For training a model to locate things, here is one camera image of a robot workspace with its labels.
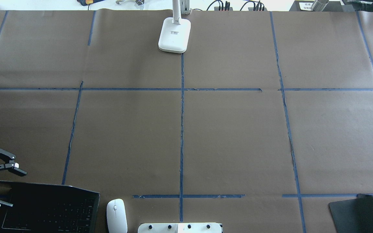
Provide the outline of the grey laptop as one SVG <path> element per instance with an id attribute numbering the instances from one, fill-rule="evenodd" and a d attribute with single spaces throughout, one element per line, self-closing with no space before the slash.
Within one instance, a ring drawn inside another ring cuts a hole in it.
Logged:
<path id="1" fill-rule="evenodd" d="M 9 203 L 0 233 L 93 233 L 100 193 L 68 185 L 1 181 Z"/>

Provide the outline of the white computer mouse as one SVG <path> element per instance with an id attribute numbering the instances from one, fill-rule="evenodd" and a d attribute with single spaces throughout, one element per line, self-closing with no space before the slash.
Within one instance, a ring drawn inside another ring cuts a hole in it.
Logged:
<path id="1" fill-rule="evenodd" d="M 127 233 L 125 204 L 122 199 L 113 199 L 106 206 L 106 220 L 109 233 Z"/>

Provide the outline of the black mouse pad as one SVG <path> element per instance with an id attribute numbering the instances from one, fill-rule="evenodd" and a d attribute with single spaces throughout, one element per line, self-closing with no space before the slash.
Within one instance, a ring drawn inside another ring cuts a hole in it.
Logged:
<path id="1" fill-rule="evenodd" d="M 330 202 L 329 209 L 338 233 L 373 233 L 373 195 Z"/>

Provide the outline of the white desk lamp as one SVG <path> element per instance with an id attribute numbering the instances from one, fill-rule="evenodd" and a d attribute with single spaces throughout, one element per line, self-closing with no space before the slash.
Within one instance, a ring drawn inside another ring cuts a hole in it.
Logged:
<path id="1" fill-rule="evenodd" d="M 164 52 L 181 54 L 187 50 L 191 31 L 191 22 L 182 18 L 190 14 L 189 0 L 172 1 L 172 17 L 163 21 L 158 48 Z"/>

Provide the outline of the black orange connector strip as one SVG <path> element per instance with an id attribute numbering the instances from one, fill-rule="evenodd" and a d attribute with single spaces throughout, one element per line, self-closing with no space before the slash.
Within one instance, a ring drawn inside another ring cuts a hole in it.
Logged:
<path id="1" fill-rule="evenodd" d="M 261 0 L 212 0 L 205 11 L 263 12 L 267 7 Z"/>

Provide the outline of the steel cup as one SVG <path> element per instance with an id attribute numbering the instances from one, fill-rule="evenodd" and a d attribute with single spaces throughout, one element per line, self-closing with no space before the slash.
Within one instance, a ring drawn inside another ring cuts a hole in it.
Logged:
<path id="1" fill-rule="evenodd" d="M 329 0 L 314 0 L 311 5 L 311 9 L 315 12 L 322 12 L 326 8 L 328 3 Z"/>

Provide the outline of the black box under cup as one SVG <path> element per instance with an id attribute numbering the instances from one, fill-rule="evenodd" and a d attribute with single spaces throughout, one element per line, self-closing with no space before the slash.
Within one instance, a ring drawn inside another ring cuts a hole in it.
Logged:
<path id="1" fill-rule="evenodd" d="M 289 9 L 291 11 L 343 12 L 343 7 L 340 1 L 295 0 Z"/>

